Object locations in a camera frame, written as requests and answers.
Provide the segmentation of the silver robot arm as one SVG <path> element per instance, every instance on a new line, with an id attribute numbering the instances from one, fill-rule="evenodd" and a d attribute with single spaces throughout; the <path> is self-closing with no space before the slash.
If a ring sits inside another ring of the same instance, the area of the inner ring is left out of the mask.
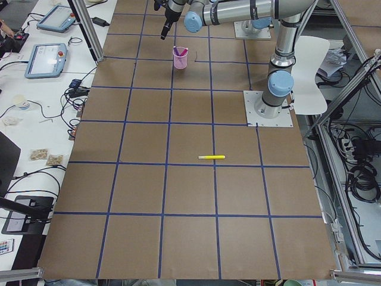
<path id="1" fill-rule="evenodd" d="M 271 25 L 271 17 L 259 18 L 258 20 L 247 20 L 241 24 L 242 30 L 247 34 L 259 33 Z"/>
<path id="2" fill-rule="evenodd" d="M 172 24 L 179 20 L 186 4 L 190 7 L 183 23 L 191 33 L 204 26 L 235 23 L 241 24 L 247 36 L 252 36 L 279 22 L 276 47 L 268 64 L 267 87 L 255 103 L 259 116 L 266 119 L 277 117 L 293 88 L 291 71 L 296 63 L 295 44 L 307 18 L 306 13 L 314 9 L 315 1 L 155 1 L 154 10 L 165 9 L 161 39 L 166 38 Z"/>

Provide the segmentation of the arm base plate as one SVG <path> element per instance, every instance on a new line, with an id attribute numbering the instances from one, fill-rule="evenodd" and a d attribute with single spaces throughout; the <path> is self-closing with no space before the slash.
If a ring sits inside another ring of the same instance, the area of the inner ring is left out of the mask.
<path id="1" fill-rule="evenodd" d="M 263 102 L 263 91 L 244 91 L 246 124 L 253 127 L 292 128 L 287 100 L 281 106 L 270 107 Z"/>
<path id="2" fill-rule="evenodd" d="M 244 21 L 236 21 L 236 22 L 234 22 L 235 37 L 237 39 L 259 39 L 259 40 L 270 40 L 271 39 L 269 27 L 266 28 L 266 29 L 263 29 L 259 33 L 247 34 L 241 28 L 241 24 L 243 22 Z"/>

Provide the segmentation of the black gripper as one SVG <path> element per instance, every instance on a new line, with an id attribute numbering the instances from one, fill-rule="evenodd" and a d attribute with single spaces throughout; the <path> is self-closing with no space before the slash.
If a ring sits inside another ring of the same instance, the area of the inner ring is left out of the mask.
<path id="1" fill-rule="evenodd" d="M 167 37 L 167 34 L 168 32 L 170 31 L 171 27 L 172 27 L 172 24 L 177 22 L 178 19 L 179 19 L 179 13 L 178 12 L 175 12 L 175 11 L 172 11 L 171 9 L 166 9 L 165 11 L 165 17 L 166 17 L 166 21 L 163 25 L 163 29 L 161 31 L 161 36 L 160 38 L 162 40 L 165 40 L 166 37 Z"/>

